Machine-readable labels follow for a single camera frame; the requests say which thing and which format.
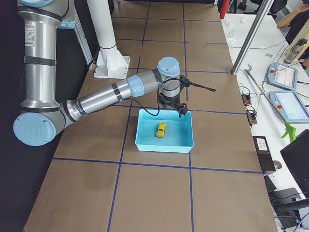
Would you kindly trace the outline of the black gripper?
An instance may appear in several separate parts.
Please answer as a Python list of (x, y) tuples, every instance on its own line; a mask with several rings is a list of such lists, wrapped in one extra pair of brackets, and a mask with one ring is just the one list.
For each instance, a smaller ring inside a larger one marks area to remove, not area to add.
[(164, 94), (158, 95), (159, 103), (163, 106), (163, 109), (166, 110), (167, 106), (172, 107), (175, 111), (179, 113), (179, 117), (186, 115), (188, 108), (186, 103), (180, 103), (180, 94), (177, 94), (173, 97), (168, 97)]

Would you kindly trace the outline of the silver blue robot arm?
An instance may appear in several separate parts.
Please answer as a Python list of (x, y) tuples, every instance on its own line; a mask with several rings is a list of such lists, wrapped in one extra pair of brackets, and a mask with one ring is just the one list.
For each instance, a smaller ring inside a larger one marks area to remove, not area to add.
[[(81, 117), (98, 112), (130, 97), (157, 92), (158, 107), (171, 107), (180, 116), (187, 106), (180, 102), (180, 93), (189, 81), (181, 76), (177, 59), (165, 57), (156, 68), (132, 77), (127, 76), (130, 58), (117, 49), (106, 0), (87, 0), (84, 7), (90, 12), (98, 41), (96, 77), (115, 78), (104, 89), (78, 97), (86, 66), (82, 55), (88, 50), (87, 41), (74, 42), (83, 34), (75, 3), (72, 0), (20, 0), (18, 14), (24, 20), (25, 56), (20, 115), (13, 123), (16, 138), (29, 146), (51, 142), (70, 124)], [(65, 55), (65, 39), (70, 54)]]

